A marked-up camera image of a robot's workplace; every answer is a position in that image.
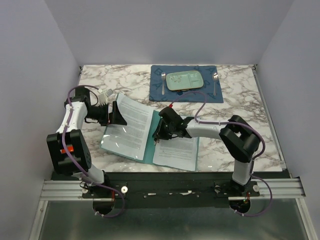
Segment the teal file folder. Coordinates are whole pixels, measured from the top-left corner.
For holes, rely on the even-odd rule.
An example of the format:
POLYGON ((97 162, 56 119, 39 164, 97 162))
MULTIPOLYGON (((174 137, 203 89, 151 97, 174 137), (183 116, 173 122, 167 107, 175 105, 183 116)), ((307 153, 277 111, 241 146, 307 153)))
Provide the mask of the teal file folder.
POLYGON ((143 164, 192 172, 197 169, 197 138, 155 141, 152 135, 160 121, 158 111, 122 93, 117 94, 116 103, 127 125, 108 125, 100 142, 102 149, 143 164))

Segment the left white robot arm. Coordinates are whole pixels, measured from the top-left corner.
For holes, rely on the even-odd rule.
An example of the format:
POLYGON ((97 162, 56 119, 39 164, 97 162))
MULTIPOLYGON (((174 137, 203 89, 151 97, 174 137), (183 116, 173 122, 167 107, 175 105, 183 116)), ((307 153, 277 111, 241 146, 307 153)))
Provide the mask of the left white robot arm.
POLYGON ((93 191, 101 198, 111 191, 107 174, 92 163, 89 147, 82 133, 83 123, 87 119, 95 120, 102 127, 108 125, 126 126, 118 103, 114 100, 111 107, 97 96, 97 103, 91 103, 91 89, 94 86, 80 85, 69 90, 64 102, 65 115, 56 133, 46 137, 54 171, 59 175, 80 178, 94 183, 93 191))

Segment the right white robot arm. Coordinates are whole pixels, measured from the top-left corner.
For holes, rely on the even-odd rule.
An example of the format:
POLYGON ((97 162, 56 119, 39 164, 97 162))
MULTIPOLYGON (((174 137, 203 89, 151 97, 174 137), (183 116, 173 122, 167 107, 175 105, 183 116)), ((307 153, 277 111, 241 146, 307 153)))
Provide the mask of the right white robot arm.
POLYGON ((172 107, 161 110, 154 140, 178 138, 211 138, 221 140, 234 158, 230 191, 241 196, 248 190, 252 178, 253 160, 266 149, 262 136, 242 117, 233 115, 228 121, 202 121, 194 117, 182 118, 172 107))

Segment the white printed paper sheets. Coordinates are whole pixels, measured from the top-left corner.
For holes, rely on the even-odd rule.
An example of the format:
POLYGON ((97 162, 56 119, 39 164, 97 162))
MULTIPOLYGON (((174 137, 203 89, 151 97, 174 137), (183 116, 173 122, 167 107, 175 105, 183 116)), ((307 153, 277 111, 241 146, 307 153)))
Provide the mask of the white printed paper sheets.
POLYGON ((197 169, 199 139, 177 137, 169 140, 155 141, 152 135, 159 121, 159 113, 154 111, 147 141, 151 163, 194 172, 197 169))

